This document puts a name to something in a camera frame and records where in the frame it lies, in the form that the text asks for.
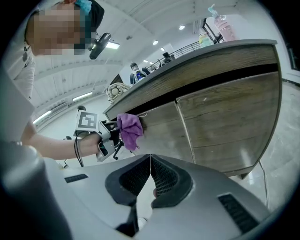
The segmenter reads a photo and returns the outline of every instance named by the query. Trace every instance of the purple towel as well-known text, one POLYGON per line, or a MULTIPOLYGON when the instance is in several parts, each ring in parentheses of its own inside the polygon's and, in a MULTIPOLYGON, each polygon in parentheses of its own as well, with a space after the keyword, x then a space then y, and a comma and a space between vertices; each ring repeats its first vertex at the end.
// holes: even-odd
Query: purple towel
POLYGON ((127 113, 118 114, 117 124, 125 148, 134 151, 136 149, 136 139, 143 135, 143 128, 138 116, 127 113))

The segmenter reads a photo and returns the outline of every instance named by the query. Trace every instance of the hand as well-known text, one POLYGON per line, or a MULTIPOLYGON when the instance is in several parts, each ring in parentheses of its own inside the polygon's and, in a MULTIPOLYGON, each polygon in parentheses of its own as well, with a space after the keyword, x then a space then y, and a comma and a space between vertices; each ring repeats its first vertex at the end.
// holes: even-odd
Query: hand
POLYGON ((92 133, 83 138, 79 144, 82 155, 88 156, 99 153, 98 145, 100 140, 101 136, 97 133, 92 133))

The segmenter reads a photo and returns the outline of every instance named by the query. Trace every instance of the fluorescent light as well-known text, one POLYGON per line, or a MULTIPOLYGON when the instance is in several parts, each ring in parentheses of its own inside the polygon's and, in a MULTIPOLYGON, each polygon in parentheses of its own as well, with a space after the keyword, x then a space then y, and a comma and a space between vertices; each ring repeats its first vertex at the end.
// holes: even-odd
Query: fluorescent light
POLYGON ((120 44, 108 42, 108 44, 106 45, 106 47, 107 48, 112 48, 112 49, 118 49, 120 47, 120 44))
POLYGON ((37 123, 38 121, 40 121, 42 118, 44 118, 45 116, 49 115, 51 113, 51 111, 49 110, 48 112, 45 112, 42 116, 40 116, 39 118, 35 119, 33 121, 33 124, 37 123))
POLYGON ((85 98, 85 97, 87 97, 87 96, 89 96, 89 95, 92 95, 92 94, 93 94, 93 92, 89 92, 89 93, 83 94, 83 95, 81 95, 81 96, 78 96, 78 97, 73 98, 73 101, 79 100, 79 99, 81 99, 81 98, 85 98))

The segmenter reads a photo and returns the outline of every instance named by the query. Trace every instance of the ceiling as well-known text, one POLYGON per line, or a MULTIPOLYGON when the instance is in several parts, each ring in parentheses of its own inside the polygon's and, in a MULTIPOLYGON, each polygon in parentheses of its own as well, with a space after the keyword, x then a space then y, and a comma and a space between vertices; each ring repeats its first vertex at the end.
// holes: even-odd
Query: ceiling
MULTIPOLYGON (((48 0, 40 8, 50 7, 58 0, 48 0)), ((35 117, 72 98, 93 91, 102 94, 124 64, 142 58, 143 49, 160 40, 165 32, 181 24, 209 17, 207 8, 213 3, 223 14, 230 13, 236 0, 97 0, 105 9, 97 32, 109 32, 118 50, 104 49, 96 60, 85 55, 36 57, 32 103, 35 117)))

